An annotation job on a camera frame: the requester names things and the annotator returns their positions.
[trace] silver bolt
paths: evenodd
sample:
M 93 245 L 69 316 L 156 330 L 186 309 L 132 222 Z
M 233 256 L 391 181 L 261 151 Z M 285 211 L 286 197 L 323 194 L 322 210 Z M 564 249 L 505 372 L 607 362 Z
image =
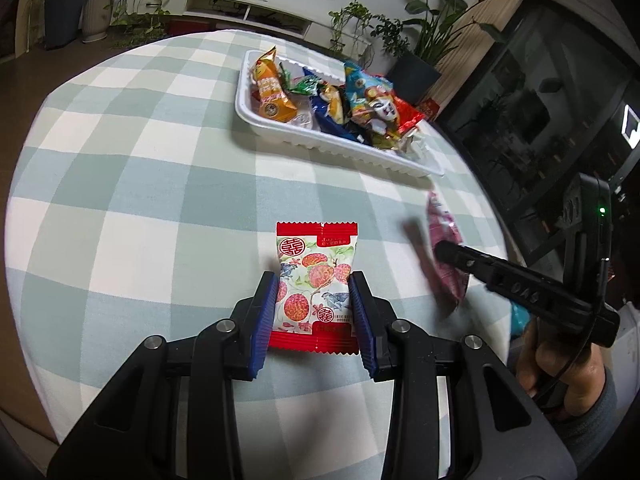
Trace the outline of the silver bolt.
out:
M 396 319 L 392 324 L 391 328 L 396 332 L 403 334 L 404 332 L 409 332 L 411 328 L 411 324 L 405 319 Z
M 218 332 L 229 333 L 236 327 L 233 319 L 221 319 L 217 324 L 216 328 Z
M 482 347 L 482 339 L 480 339 L 477 335 L 468 335 L 465 337 L 465 345 L 473 350 L 478 350 Z
M 145 348 L 155 350 L 162 344 L 162 338 L 159 335 L 150 335 L 145 339 Z

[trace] human hand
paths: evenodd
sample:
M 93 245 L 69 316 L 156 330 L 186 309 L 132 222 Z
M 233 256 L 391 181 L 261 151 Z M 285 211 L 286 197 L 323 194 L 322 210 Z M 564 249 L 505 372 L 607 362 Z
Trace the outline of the human hand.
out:
M 532 319 L 524 332 L 524 348 L 516 364 L 516 378 L 532 397 L 537 393 L 536 383 L 540 374 L 545 372 L 555 377 L 575 351 L 575 348 L 558 341 L 543 341 L 538 345 L 538 324 L 536 319 Z M 591 344 L 560 378 L 568 388 L 564 406 L 556 414 L 556 419 L 565 420 L 588 412 L 600 398 L 605 377 L 600 347 Z

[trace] round table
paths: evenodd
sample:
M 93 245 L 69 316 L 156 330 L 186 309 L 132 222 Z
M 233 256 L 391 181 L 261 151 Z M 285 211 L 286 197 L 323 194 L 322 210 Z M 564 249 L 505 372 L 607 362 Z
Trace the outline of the round table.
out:
M 277 221 L 356 221 L 353 268 L 376 296 L 432 335 L 478 333 L 505 360 L 509 303 L 472 278 L 465 302 L 441 316 L 401 228 L 415 218 L 428 232 L 435 188 L 466 244 L 504 257 L 460 156 L 431 129 L 446 175 L 415 178 L 255 136 L 234 111 L 238 73 L 245 51 L 273 45 L 342 73 L 302 46 L 225 30 L 115 56 L 42 105 L 15 170 L 6 272 L 59 440 L 146 336 L 196 335 L 279 269 Z M 392 385 L 369 380 L 359 356 L 270 351 L 258 379 L 234 392 L 248 480 L 380 477 Z M 446 406 L 440 415 L 445 431 Z

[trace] tablecloth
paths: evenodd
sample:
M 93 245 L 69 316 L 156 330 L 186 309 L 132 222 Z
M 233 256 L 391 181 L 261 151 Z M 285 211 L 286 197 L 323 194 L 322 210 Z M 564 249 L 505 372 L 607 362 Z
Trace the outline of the tablecloth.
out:
M 472 279 L 465 302 L 442 316 L 401 229 L 415 218 L 427 232 L 435 189 L 468 245 L 504 257 L 468 167 L 433 129 L 444 177 L 255 136 L 234 111 L 240 63 L 248 49 L 274 45 L 342 74 L 340 62 L 302 46 L 226 30 L 115 56 L 42 105 L 10 192 L 6 272 L 60 440 L 146 336 L 196 335 L 251 296 L 263 270 L 278 270 L 277 221 L 358 222 L 353 268 L 375 295 L 433 335 L 478 333 L 506 358 L 508 302 Z M 369 380 L 359 356 L 270 351 L 258 379 L 234 393 L 247 479 L 380 476 L 392 384 Z M 446 432 L 446 406 L 440 415 Z

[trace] tray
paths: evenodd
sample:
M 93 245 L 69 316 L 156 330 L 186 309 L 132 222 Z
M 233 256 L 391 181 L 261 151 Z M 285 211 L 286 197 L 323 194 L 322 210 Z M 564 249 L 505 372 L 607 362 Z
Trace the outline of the tray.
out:
M 252 70 L 257 59 L 263 54 L 259 50 L 248 50 L 242 61 L 240 69 L 240 78 L 238 80 L 238 90 L 236 91 L 236 113 L 246 121 L 251 129 L 257 134 L 275 142 L 285 141 L 292 144 L 300 144 L 307 148 L 317 148 L 321 152 L 329 152 L 335 155 L 347 156 L 370 162 L 378 166 L 383 166 L 389 170 L 407 173 L 413 176 L 426 176 L 428 174 L 437 174 L 442 176 L 444 172 L 436 158 L 429 153 L 429 158 L 424 164 L 414 162 L 402 158 L 395 152 L 378 150 L 370 146 L 358 144 L 352 140 L 341 139 L 330 134 L 326 134 L 316 129 L 307 129 L 302 126 L 293 126 L 292 124 L 279 123 L 258 115 L 252 107 Z M 302 68 L 304 64 L 289 59 L 284 56 L 278 56 L 278 62 L 281 62 L 285 68 L 291 72 L 292 77 L 302 76 Z M 344 79 L 336 79 L 325 73 L 323 70 L 313 66 L 308 67 L 310 70 L 318 74 L 320 77 L 335 85 L 344 84 Z

